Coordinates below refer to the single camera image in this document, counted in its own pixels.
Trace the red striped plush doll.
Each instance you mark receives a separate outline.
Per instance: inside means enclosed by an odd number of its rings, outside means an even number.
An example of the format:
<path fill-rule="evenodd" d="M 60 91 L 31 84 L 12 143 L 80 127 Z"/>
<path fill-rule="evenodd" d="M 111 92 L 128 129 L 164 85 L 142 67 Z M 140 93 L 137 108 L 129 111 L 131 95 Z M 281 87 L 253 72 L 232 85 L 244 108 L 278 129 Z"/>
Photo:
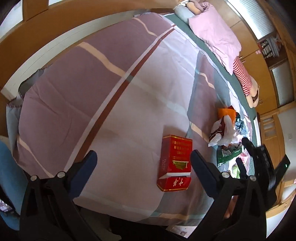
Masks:
<path fill-rule="evenodd" d="M 249 107 L 257 107 L 259 102 L 259 86 L 255 79 L 248 74 L 246 68 L 238 57 L 236 57 L 233 63 L 233 73 L 240 82 Z"/>

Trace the pink pillow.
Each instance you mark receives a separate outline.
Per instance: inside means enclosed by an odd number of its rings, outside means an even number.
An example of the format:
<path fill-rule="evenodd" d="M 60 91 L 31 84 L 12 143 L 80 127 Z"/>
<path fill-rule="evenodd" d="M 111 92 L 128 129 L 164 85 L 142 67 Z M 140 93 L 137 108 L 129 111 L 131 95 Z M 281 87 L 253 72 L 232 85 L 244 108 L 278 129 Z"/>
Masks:
<path fill-rule="evenodd" d="M 194 14 L 188 19 L 192 32 L 208 45 L 227 72 L 232 75 L 234 60 L 242 49 L 234 32 L 212 4 L 189 1 L 186 7 Z"/>

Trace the green snack package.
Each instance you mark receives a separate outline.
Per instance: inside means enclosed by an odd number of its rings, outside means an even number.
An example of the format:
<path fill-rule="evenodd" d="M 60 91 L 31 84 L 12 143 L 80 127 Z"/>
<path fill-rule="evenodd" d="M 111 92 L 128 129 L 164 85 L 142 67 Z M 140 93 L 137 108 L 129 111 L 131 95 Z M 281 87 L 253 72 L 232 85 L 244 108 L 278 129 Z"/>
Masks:
<path fill-rule="evenodd" d="M 242 146 L 219 146 L 217 148 L 217 166 L 220 167 L 223 164 L 229 162 L 233 158 L 239 156 L 242 153 Z"/>

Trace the green quilted mattress cover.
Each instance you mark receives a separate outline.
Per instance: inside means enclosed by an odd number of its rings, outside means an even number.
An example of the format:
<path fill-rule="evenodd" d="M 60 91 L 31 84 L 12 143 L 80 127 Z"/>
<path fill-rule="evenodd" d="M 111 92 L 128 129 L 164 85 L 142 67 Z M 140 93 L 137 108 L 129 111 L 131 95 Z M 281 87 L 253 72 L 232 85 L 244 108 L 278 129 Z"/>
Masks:
<path fill-rule="evenodd" d="M 240 104 L 243 106 L 244 110 L 246 111 L 251 124 L 252 124 L 252 142 L 256 146 L 261 145 L 261 137 L 260 132 L 256 132 L 256 128 L 259 128 L 258 120 L 257 120 L 257 112 L 255 108 L 250 108 L 245 95 L 243 94 L 241 85 L 235 75 L 230 75 L 224 66 L 218 61 L 217 57 L 214 53 L 208 48 L 208 46 L 199 39 L 190 27 L 184 23 L 176 14 L 165 14 L 165 18 L 172 21 L 177 27 L 179 27 L 195 44 L 202 49 L 202 51 L 211 59 L 217 71 L 223 76 L 225 80 L 227 80 L 233 88 L 233 92 L 237 95 L 237 99 L 239 100 Z"/>

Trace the red cigarette carton box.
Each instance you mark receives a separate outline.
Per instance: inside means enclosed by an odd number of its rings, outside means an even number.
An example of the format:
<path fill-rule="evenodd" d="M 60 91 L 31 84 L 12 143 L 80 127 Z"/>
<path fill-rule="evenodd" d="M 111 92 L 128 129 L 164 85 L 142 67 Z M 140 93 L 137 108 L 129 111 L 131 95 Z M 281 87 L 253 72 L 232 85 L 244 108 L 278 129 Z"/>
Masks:
<path fill-rule="evenodd" d="M 191 182 L 190 155 L 193 141 L 169 135 L 163 137 L 157 186 L 162 192 L 183 191 Z"/>

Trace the light blue round pillow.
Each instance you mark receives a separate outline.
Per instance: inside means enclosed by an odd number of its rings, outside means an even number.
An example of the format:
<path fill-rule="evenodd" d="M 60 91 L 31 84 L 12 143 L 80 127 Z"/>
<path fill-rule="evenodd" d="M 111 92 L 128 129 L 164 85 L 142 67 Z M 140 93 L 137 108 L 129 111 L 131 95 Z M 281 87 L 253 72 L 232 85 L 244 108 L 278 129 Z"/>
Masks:
<path fill-rule="evenodd" d="M 189 18 L 194 17 L 194 13 L 192 13 L 186 6 L 177 6 L 174 8 L 174 12 L 178 18 L 180 18 L 187 25 L 189 24 Z"/>

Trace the white tissue paper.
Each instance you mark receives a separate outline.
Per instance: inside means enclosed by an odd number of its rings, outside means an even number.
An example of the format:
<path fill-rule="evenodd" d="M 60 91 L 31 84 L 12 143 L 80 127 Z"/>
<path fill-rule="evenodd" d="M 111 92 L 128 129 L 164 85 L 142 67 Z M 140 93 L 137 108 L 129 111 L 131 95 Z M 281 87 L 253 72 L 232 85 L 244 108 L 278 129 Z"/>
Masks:
<path fill-rule="evenodd" d="M 209 147 L 214 146 L 229 146 L 231 144 L 238 144 L 237 132 L 233 126 L 232 120 L 229 115 L 223 116 L 220 120 L 216 121 L 209 136 Z"/>

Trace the wooden wall cabinets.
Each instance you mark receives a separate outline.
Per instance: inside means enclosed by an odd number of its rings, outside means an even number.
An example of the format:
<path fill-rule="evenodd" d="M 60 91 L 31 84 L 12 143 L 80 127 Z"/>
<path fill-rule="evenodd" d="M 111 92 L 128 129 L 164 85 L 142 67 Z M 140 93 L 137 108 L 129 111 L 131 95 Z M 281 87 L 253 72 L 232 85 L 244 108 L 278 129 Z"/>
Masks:
<path fill-rule="evenodd" d="M 256 110 L 265 114 L 295 101 L 295 45 L 266 1 L 227 1 L 240 17 L 231 28 L 241 61 L 259 85 Z"/>

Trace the wooden bed frame railing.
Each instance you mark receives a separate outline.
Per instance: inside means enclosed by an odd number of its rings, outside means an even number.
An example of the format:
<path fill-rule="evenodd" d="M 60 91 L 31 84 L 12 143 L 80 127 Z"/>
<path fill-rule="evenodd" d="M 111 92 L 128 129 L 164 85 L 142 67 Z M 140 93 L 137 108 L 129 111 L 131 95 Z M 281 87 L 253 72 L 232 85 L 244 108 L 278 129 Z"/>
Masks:
<path fill-rule="evenodd" d="M 178 1 L 23 1 L 23 21 L 1 38 L 1 92 L 33 54 L 65 32 L 107 15 L 137 9 L 172 9 Z"/>

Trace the orange plastic bag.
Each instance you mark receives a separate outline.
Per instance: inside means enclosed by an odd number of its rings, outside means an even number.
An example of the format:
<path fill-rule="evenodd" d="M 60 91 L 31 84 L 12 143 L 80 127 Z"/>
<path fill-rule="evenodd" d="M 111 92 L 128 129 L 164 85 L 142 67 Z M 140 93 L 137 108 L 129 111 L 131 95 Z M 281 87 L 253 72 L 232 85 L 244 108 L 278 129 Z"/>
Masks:
<path fill-rule="evenodd" d="M 219 108 L 218 109 L 218 119 L 228 115 L 233 123 L 236 120 L 236 111 L 233 108 Z"/>

